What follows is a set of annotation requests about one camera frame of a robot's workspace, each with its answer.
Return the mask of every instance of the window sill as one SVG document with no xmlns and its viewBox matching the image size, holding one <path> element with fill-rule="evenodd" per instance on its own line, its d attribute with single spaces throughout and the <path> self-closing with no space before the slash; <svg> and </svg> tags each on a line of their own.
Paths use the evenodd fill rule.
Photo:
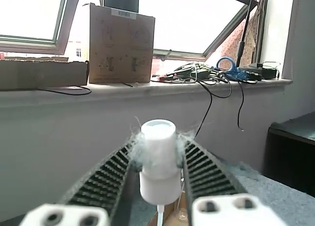
<svg viewBox="0 0 315 226">
<path fill-rule="evenodd" d="M 265 89 L 284 87 L 292 83 L 292 80 L 268 80 L 261 81 L 255 85 L 244 84 L 243 89 Z M 231 82 L 232 90 L 238 89 L 237 82 Z M 151 82 L 146 84 L 133 84 L 129 87 L 124 84 L 96 85 L 87 86 L 92 93 L 86 96 L 67 96 L 62 94 L 50 93 L 46 91 L 8 91 L 0 92 L 0 107 L 33 106 L 43 104 L 67 103 L 67 102 L 86 102 L 105 100 L 110 98 L 137 98 L 153 97 L 164 95 L 178 95 L 187 93 L 205 92 L 199 84 L 166 84 Z M 57 88 L 52 89 L 67 93 L 86 92 L 78 88 Z M 216 84 L 210 87 L 211 91 L 229 90 L 229 85 L 225 83 Z"/>
</svg>

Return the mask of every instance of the white plastic cap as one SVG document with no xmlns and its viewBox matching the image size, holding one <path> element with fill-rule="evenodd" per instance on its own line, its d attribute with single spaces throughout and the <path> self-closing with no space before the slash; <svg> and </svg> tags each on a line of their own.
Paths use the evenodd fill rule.
<svg viewBox="0 0 315 226">
<path fill-rule="evenodd" d="M 110 226 L 107 211 L 99 207 L 43 204 L 23 218 L 20 226 Z"/>
<path fill-rule="evenodd" d="M 177 135 L 168 120 L 151 120 L 141 127 L 145 151 L 152 164 L 143 164 L 140 172 L 140 193 L 153 205 L 167 205 L 181 194 L 181 172 L 176 165 Z"/>
<path fill-rule="evenodd" d="M 192 225 L 286 226 L 270 207 L 250 194 L 197 198 L 192 204 Z"/>
</svg>

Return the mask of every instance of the gray carpet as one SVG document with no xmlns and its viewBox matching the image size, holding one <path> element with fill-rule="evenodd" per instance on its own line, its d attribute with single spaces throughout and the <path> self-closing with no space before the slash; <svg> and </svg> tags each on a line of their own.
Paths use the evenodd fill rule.
<svg viewBox="0 0 315 226">
<path fill-rule="evenodd" d="M 269 205 L 288 226 L 315 226 L 315 198 L 275 182 L 245 164 L 227 165 L 247 191 Z M 156 207 L 143 201 L 140 194 L 133 203 L 130 226 L 145 226 L 155 214 Z M 18 226 L 23 217 L 0 223 Z"/>
</svg>

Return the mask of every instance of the window frame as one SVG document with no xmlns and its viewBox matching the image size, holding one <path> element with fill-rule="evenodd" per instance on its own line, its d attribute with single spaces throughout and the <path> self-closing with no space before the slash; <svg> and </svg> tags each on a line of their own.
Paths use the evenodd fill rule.
<svg viewBox="0 0 315 226">
<path fill-rule="evenodd" d="M 0 51 L 63 55 L 79 0 L 61 0 L 53 39 L 0 35 Z"/>
</svg>

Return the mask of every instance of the electronic device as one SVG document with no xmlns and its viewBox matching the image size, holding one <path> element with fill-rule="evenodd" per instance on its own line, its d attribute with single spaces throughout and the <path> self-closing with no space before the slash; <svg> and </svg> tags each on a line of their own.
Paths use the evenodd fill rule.
<svg viewBox="0 0 315 226">
<path fill-rule="evenodd" d="M 263 64 L 254 63 L 248 66 L 240 67 L 241 71 L 256 73 L 262 77 L 262 79 L 270 80 L 275 79 L 279 75 L 279 71 L 276 68 L 264 68 Z"/>
</svg>

